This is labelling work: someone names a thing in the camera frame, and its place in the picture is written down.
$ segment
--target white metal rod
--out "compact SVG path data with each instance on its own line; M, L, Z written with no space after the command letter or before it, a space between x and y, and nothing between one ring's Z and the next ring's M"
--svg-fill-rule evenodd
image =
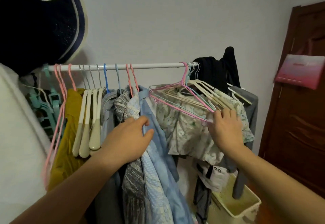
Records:
M197 66L197 62L189 62L189 66ZM183 63L144 63L144 64L132 64L133 69L144 69L144 68L168 68L168 67L184 67ZM106 70L115 70L115 64L107 64L106 65ZM119 70L121 69L126 69L125 64L118 64L117 68ZM85 71L97 71L99 70L104 70L104 65L103 64L98 64L97 65L71 65L71 71L80 71L85 70ZM54 66L48 66L49 71L54 71ZM61 65L61 71L67 71L68 70L68 65Z

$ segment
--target brown door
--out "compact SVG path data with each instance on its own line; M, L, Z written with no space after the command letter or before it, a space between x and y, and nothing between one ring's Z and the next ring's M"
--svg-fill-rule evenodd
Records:
M293 8L280 65L312 36L325 56L325 3ZM325 71L315 91L275 83L259 155L325 198Z

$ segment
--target hand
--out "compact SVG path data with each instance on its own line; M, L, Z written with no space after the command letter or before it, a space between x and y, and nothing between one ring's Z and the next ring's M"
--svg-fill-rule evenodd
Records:
M236 149L244 146L242 136L242 121L236 111L224 108L213 113L213 123L208 123L208 129L218 148L230 156Z
M102 156L103 160L107 158L108 163L117 162L118 166L138 159L148 147L152 137L153 129L142 135L142 126L149 125L149 120L145 116L128 118L120 123L109 133L102 144L102 148L95 156Z

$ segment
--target dark blue wide-brim hat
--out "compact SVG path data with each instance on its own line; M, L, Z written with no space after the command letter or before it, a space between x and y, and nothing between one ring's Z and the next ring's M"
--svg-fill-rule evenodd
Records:
M85 42L82 0L0 0L0 62L19 76L73 59Z

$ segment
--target door frame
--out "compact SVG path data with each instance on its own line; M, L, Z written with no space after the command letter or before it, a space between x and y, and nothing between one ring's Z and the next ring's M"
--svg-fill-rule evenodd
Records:
M284 41L278 70L282 66L283 61L286 58L286 56L291 53L292 47L294 46L295 35L297 32L297 26L299 23L299 17L302 15L306 15L306 14L317 13L317 12L320 12L323 10L325 10L325 2L321 2L321 3L317 3L317 4L313 4L313 5L307 5L307 6L297 6L297 7L292 8L289 25L288 25L288 30L287 30L287 35L286 35L286 38ZM276 110L277 110L277 106L278 106L278 99L281 94L282 86L283 86L282 83L279 83L279 82L274 83L272 96L271 96L271 102L270 102L270 106L269 106L265 124L264 124L260 150L258 152L258 155L262 158L264 158L267 147L268 147L268 141L270 138L270 133L272 130L272 125L273 125L274 117L276 114Z

